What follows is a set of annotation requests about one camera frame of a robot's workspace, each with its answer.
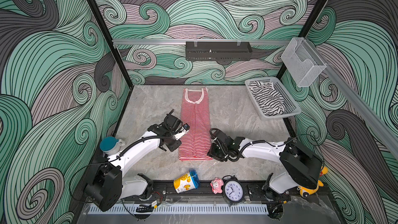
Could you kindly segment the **aluminium wall rail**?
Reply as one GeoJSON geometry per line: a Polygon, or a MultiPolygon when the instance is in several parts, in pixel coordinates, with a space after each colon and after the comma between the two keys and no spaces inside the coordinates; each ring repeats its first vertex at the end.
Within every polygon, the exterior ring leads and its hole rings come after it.
{"type": "Polygon", "coordinates": [[[339,91],[351,104],[356,113],[362,117],[380,142],[396,157],[398,155],[398,136],[391,130],[360,95],[360,80],[354,69],[341,51],[328,44],[315,46],[308,42],[326,65],[324,73],[335,83],[339,91]]]}
{"type": "Polygon", "coordinates": [[[160,38],[115,38],[112,40],[114,45],[185,45],[186,42],[249,42],[254,46],[285,46],[291,39],[160,39],[160,38]]]}

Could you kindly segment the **black alarm clock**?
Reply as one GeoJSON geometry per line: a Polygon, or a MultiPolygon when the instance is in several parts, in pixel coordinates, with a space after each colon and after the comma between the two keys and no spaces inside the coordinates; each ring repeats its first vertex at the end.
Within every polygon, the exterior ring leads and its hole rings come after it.
{"type": "Polygon", "coordinates": [[[235,176],[227,175],[222,178],[222,196],[229,206],[238,205],[244,200],[244,190],[242,184],[235,176]]]}

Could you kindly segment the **teal lidded white cup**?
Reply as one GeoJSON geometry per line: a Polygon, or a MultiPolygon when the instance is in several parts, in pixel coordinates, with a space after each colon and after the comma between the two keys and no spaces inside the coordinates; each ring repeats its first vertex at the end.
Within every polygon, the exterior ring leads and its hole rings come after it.
{"type": "Polygon", "coordinates": [[[125,142],[123,140],[109,136],[101,141],[100,149],[105,154],[112,156],[117,154],[124,145],[125,142]]]}

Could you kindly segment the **aluminium right wall rail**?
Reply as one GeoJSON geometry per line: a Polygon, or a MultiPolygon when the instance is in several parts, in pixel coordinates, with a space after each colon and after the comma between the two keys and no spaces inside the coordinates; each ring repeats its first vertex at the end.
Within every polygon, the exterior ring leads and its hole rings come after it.
{"type": "Polygon", "coordinates": [[[315,46],[308,42],[326,65],[324,73],[335,83],[339,91],[351,104],[356,113],[362,117],[380,142],[396,157],[398,155],[398,136],[391,130],[360,95],[360,80],[354,69],[341,51],[328,44],[315,46]]]}

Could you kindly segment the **clear plastic wall bin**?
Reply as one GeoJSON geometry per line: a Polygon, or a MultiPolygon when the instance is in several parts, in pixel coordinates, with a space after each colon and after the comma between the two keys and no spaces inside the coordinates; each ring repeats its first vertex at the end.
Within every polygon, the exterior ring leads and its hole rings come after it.
{"type": "Polygon", "coordinates": [[[309,87],[326,68],[316,46],[303,37],[291,39],[282,54],[282,61],[300,88],[309,87]]]}

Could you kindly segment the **grey plastic laundry basket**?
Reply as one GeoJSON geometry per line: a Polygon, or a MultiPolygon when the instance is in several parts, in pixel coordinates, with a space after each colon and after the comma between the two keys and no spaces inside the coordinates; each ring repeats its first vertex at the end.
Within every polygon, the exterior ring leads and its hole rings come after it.
{"type": "Polygon", "coordinates": [[[282,82],[277,79],[276,77],[260,77],[260,78],[254,78],[254,79],[248,79],[245,81],[245,86],[248,91],[249,97],[251,99],[251,102],[259,115],[259,117],[263,120],[269,120],[269,119],[278,119],[278,118],[287,118],[291,117],[294,115],[300,114],[301,108],[298,105],[298,103],[294,100],[292,95],[288,92],[288,90],[285,88],[285,86],[282,84],[282,82]],[[254,81],[261,81],[261,82],[273,82],[275,89],[284,97],[285,99],[285,111],[281,115],[276,115],[276,116],[265,116],[262,111],[260,110],[257,102],[254,99],[254,96],[251,94],[249,90],[249,83],[254,82],[254,81]]]}

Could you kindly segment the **yellow blue snack cup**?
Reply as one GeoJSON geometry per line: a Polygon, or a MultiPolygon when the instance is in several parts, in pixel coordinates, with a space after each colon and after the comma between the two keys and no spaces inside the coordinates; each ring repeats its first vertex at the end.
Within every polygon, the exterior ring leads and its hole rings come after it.
{"type": "Polygon", "coordinates": [[[200,187],[200,180],[196,170],[190,170],[189,172],[181,175],[173,182],[174,188],[178,194],[198,189],[200,187]]]}

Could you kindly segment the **aluminium back wall rail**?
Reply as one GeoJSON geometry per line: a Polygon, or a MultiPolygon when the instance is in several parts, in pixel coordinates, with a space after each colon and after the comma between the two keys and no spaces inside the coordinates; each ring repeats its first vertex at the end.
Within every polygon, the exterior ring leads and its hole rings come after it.
{"type": "Polygon", "coordinates": [[[185,45],[186,42],[249,42],[254,46],[285,46],[291,39],[160,39],[160,38],[115,38],[112,40],[114,45],[185,45]]]}

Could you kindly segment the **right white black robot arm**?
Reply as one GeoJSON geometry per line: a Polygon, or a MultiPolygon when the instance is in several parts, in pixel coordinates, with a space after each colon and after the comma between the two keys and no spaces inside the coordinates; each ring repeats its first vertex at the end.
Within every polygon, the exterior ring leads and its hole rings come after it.
{"type": "Polygon", "coordinates": [[[244,158],[257,158],[281,164],[284,169],[278,174],[271,173],[263,190],[278,195],[291,188],[297,188],[307,198],[317,192],[323,183],[320,177],[327,174],[324,160],[302,144],[297,137],[285,142],[250,140],[245,137],[232,139],[217,128],[211,128],[212,144],[207,153],[219,162],[238,162],[244,158]]]}

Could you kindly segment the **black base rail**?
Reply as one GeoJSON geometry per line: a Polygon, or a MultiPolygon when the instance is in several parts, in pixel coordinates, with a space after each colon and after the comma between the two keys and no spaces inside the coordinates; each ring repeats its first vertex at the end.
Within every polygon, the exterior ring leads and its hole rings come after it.
{"type": "MultiPolygon", "coordinates": [[[[264,201],[263,195],[260,191],[265,188],[264,180],[239,180],[238,181],[244,190],[244,194],[250,196],[250,199],[257,199],[264,201]]],[[[172,198],[178,197],[199,197],[199,196],[210,196],[210,197],[221,197],[221,194],[214,194],[210,180],[201,180],[200,186],[197,189],[192,189],[183,193],[178,194],[174,188],[173,180],[154,180],[149,183],[147,189],[140,196],[123,194],[122,199],[126,201],[142,201],[148,202],[153,199],[160,199],[162,201],[171,200],[172,198]]]]}

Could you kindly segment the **black white zebra tank top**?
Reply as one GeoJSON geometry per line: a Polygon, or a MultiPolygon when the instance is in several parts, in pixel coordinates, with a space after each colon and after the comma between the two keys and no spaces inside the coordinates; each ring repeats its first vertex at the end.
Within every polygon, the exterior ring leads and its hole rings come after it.
{"type": "Polygon", "coordinates": [[[281,115],[285,111],[285,99],[275,89],[273,82],[254,81],[249,90],[265,116],[281,115]]]}

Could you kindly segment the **pink plush toy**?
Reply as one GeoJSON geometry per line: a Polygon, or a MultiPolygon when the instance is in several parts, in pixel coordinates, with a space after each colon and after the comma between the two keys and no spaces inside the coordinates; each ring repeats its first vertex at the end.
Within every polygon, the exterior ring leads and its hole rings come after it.
{"type": "Polygon", "coordinates": [[[211,181],[210,185],[214,194],[221,194],[223,192],[222,187],[224,186],[224,182],[222,179],[216,177],[211,181]]]}

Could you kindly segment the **red white striped tank top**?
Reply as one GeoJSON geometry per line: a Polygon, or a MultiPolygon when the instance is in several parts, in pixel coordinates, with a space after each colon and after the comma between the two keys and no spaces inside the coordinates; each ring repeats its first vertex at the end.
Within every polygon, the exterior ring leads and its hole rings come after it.
{"type": "Polygon", "coordinates": [[[211,148],[210,110],[207,88],[185,88],[182,95],[180,119],[189,130],[180,139],[178,157],[181,161],[208,161],[211,148]]]}

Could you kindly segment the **black metal wall shelf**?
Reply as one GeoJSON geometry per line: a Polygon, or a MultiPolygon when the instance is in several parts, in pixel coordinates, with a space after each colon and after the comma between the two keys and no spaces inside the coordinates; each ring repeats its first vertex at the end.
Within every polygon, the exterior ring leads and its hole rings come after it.
{"type": "Polygon", "coordinates": [[[189,61],[249,61],[253,54],[247,41],[188,41],[185,48],[189,61]]]}

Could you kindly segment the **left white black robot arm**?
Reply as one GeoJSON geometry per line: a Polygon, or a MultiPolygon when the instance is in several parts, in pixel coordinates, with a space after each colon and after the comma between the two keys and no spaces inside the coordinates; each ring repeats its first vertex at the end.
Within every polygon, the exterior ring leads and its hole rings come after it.
{"type": "Polygon", "coordinates": [[[161,124],[151,125],[140,139],[122,151],[107,158],[100,157],[88,166],[84,194],[101,211],[109,210],[128,197],[151,198],[153,180],[142,173],[132,177],[127,173],[150,152],[158,148],[173,152],[181,145],[181,138],[189,132],[190,126],[173,112],[166,114],[161,124]]]}

